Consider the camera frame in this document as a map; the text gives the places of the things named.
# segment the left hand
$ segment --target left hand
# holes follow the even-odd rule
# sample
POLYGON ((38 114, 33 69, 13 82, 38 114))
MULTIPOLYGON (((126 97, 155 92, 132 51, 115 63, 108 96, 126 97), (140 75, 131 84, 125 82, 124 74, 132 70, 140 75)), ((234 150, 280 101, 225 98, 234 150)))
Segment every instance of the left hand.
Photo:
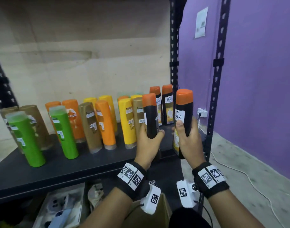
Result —
POLYGON ((141 125, 134 161, 147 170, 158 153, 165 131, 160 130, 154 139, 150 139, 147 137, 145 126, 145 123, 141 125))

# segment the black wrist band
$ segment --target black wrist band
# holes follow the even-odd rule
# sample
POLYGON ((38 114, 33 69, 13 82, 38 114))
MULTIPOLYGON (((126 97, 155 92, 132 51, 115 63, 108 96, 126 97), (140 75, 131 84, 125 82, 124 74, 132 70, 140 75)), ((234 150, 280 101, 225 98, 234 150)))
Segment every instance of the black wrist band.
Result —
POLYGON ((134 200, 141 191, 147 172, 139 164, 132 162, 130 164, 126 163, 117 176, 115 186, 134 200))
POLYGON ((230 188, 222 172, 209 162, 204 162, 193 169, 192 174, 197 189, 200 193, 203 193, 207 199, 230 188))

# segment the green shampoo bottle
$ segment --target green shampoo bottle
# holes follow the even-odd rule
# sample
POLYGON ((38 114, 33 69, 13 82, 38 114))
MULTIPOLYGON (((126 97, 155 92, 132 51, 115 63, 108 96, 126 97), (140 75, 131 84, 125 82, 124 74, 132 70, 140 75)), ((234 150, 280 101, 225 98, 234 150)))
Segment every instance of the green shampoo bottle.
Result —
POLYGON ((6 114, 9 126, 11 127, 17 141, 25 154, 25 157, 32 167, 39 167, 45 164, 44 156, 37 143, 35 132, 25 112, 18 111, 6 114))
POLYGON ((66 158, 77 158, 78 151, 66 108, 59 105, 49 108, 49 112, 66 158))

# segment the forearm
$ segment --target forearm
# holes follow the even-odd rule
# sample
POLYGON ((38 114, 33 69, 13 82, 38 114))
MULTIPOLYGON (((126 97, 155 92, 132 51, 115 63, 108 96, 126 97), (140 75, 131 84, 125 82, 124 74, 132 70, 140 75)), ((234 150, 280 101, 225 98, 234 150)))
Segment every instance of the forearm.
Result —
POLYGON ((118 228, 122 225, 131 204, 132 199, 114 187, 80 227, 118 228))
POLYGON ((230 190, 211 196, 208 202, 222 228, 264 228, 230 190))

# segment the black cable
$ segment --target black cable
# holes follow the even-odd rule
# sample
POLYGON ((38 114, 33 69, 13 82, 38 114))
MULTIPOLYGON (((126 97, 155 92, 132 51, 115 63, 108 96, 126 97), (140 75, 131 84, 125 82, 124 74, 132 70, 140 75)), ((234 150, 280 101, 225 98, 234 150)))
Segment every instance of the black cable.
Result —
POLYGON ((130 215, 133 211, 135 211, 136 208, 141 207, 141 206, 143 206, 143 205, 144 205, 144 204, 139 204, 139 205, 137 205, 135 208, 133 208, 132 211, 130 211, 130 213, 125 217, 124 220, 126 220, 126 219, 129 217, 129 215, 130 215))
POLYGON ((210 216, 210 214, 208 213, 208 211, 207 211, 207 209, 205 208, 204 205, 203 205, 203 208, 206 210, 206 212, 207 212, 207 214, 208 214, 208 216, 209 216, 209 219, 210 219, 210 223, 211 223, 211 225, 212 225, 212 217, 210 216))

